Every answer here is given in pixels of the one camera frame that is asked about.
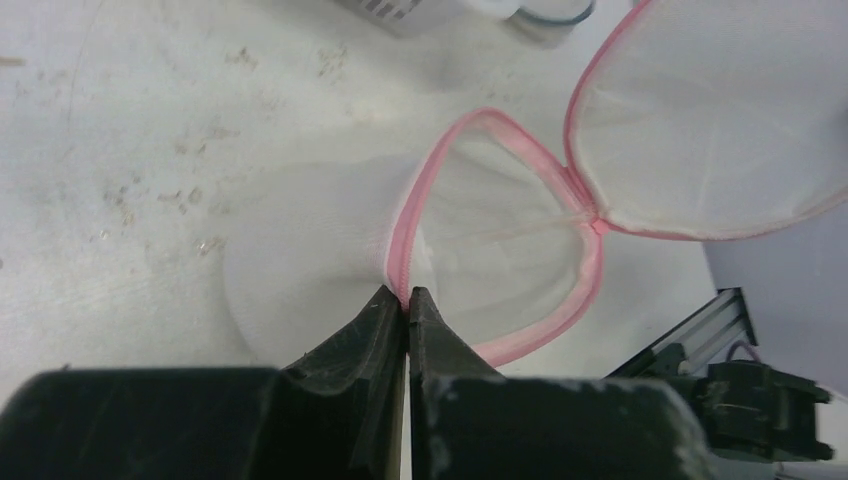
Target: pink wire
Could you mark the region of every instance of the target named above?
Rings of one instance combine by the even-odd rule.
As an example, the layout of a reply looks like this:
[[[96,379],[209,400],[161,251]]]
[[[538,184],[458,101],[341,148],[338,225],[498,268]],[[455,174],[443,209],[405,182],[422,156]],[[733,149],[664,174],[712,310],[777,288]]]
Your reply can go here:
[[[751,359],[755,362],[763,363],[763,360],[760,358],[760,355],[757,353],[757,351],[754,350],[754,347],[752,347],[751,344],[746,342],[745,340],[737,340],[733,345],[730,346],[730,350],[727,351],[727,358],[725,359],[725,361],[729,362],[733,360],[733,355],[736,353],[736,350],[739,350],[740,348],[742,350],[745,350],[745,353],[747,353],[748,356],[750,356]]]

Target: black plastic part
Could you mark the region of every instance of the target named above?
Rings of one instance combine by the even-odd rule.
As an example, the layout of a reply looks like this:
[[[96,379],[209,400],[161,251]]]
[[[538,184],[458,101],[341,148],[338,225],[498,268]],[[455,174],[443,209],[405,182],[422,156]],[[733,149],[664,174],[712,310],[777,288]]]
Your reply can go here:
[[[0,477],[251,478],[274,369],[59,371],[0,417]]]
[[[689,358],[689,355],[694,352],[686,351],[686,348],[675,341],[681,336],[681,332],[687,328],[697,328],[699,318],[704,315],[704,312],[709,309],[715,309],[717,306],[729,305],[739,310],[739,314],[734,319],[739,321],[745,331],[747,341],[751,345],[758,345],[757,337],[754,332],[754,325],[748,315],[748,308],[745,304],[745,296],[741,288],[729,288],[718,291],[719,295],[707,304],[696,310],[692,315],[676,325],[673,329],[665,333],[651,345],[644,348],[641,352],[633,356],[630,360],[615,369],[608,377],[616,378],[640,378],[640,377],[660,377],[678,375],[680,365],[684,360]]]
[[[405,352],[384,287],[282,372],[46,373],[0,416],[0,478],[395,478]]]
[[[704,479],[697,419],[662,382],[506,379],[410,302],[413,477]]]
[[[693,406],[716,454],[760,462],[833,458],[816,440],[816,404],[831,396],[814,382],[748,360],[710,365],[702,382]]]
[[[396,477],[406,350],[400,302],[382,287],[352,322],[283,370],[262,478]]]
[[[426,288],[415,288],[409,302],[409,395],[412,427],[412,473],[416,480],[437,478],[442,457],[431,442],[428,417],[430,402],[425,392],[441,378],[472,376],[503,380],[503,377],[445,325]]]

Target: white mesh bag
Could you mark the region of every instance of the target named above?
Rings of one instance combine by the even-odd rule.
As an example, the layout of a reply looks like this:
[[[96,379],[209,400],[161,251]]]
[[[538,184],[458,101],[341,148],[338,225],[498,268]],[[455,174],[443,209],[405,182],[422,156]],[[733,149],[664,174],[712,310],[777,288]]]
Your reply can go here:
[[[230,238],[232,314],[286,365],[420,285],[491,364],[526,355],[590,305],[609,230],[740,238],[844,201],[846,45],[843,0],[643,1],[572,96],[568,168],[482,109],[423,158],[291,171]]]

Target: white table surface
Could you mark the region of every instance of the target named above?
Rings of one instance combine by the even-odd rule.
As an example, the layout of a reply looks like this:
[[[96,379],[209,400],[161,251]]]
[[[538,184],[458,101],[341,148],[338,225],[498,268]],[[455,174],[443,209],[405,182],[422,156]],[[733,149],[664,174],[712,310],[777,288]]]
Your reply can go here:
[[[397,40],[324,0],[0,3],[0,399],[68,363],[253,362],[221,246],[276,171],[424,153],[483,105],[561,156],[571,90],[629,8],[598,2],[545,50],[473,16]],[[503,372],[604,375],[714,295],[698,243],[606,253],[583,320]]]

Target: pink piping edge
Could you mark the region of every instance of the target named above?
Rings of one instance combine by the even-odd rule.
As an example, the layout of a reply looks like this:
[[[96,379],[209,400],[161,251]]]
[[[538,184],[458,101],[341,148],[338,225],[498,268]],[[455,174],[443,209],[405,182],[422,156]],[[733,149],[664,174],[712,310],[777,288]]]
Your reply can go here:
[[[565,114],[565,124],[563,126],[563,140],[565,146],[565,159],[568,163],[568,168],[566,169],[567,171],[565,174],[569,177],[570,182],[574,185],[574,191],[578,195],[578,197],[583,201],[583,203],[590,206],[589,208],[591,208],[591,210],[595,212],[595,215],[600,218],[603,218],[603,212],[598,211],[598,205],[594,199],[592,189],[584,180],[583,170],[580,168],[580,162],[577,161],[577,156],[574,153],[572,137],[577,128],[577,109],[580,101],[582,100],[583,91],[586,85],[591,81],[592,75],[597,70],[598,65],[604,59],[608,51],[616,43],[618,43],[618,41],[621,39],[622,34],[624,34],[632,26],[633,22],[636,21],[636,19],[646,11],[646,9],[651,3],[654,3],[654,0],[643,0],[638,5],[633,7],[633,9],[630,10],[630,12],[628,12],[627,15],[621,20],[621,22],[615,27],[610,36],[607,37],[606,40],[604,40],[604,43],[601,45],[601,48],[598,49],[598,51],[592,57],[592,60],[589,62],[589,65],[583,71],[583,74],[580,76],[580,80],[577,81],[577,86],[574,88],[574,92],[571,94],[571,99],[568,102],[568,110]],[[747,230],[739,232],[724,232],[720,236],[695,236],[674,232],[631,230],[617,225],[609,221],[608,219],[604,220],[606,221],[606,224],[609,230],[611,231],[627,233],[640,237],[656,238],[660,240],[738,240],[743,238],[758,237],[760,235],[765,235],[775,230],[794,225],[797,222],[800,222],[810,217],[814,217],[820,213],[830,210],[831,208],[834,208],[837,205],[844,203],[845,201],[848,201],[848,190],[836,192],[834,195],[828,197],[820,204],[805,212],[798,214],[791,220],[766,224],[762,226],[761,230],[755,232]]]
[[[446,160],[448,150],[469,127],[488,130],[513,152],[526,151],[529,147],[529,155],[517,156],[536,171],[566,206],[577,212],[586,211],[581,199],[573,193],[574,185],[563,174],[564,168],[556,157],[515,120],[494,108],[481,108],[465,115],[442,136],[425,160],[392,232],[386,272],[389,284],[397,292],[404,309],[409,308],[409,267],[415,227],[421,219],[430,189]],[[549,343],[574,325],[597,295],[603,271],[601,235],[590,223],[577,224],[576,227],[585,248],[578,277],[584,280],[578,280],[563,303],[547,318],[498,339],[475,345],[474,349],[489,364],[500,366],[509,363]]]

